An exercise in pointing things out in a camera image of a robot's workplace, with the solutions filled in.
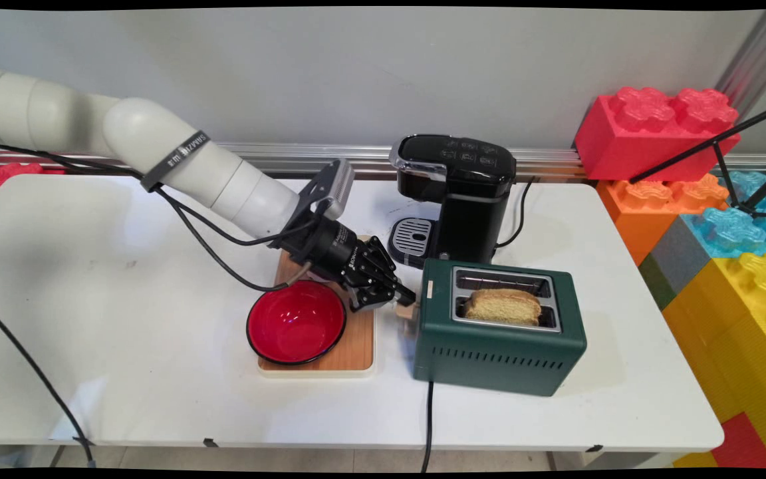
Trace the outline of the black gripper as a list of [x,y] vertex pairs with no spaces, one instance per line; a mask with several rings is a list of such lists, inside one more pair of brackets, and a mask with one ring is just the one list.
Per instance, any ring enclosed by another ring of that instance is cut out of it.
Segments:
[[410,306],[416,294],[396,276],[396,264],[376,236],[358,236],[336,220],[311,219],[309,224],[269,243],[298,268],[285,280],[294,285],[317,279],[339,285],[348,294],[350,312],[377,309],[389,302]]

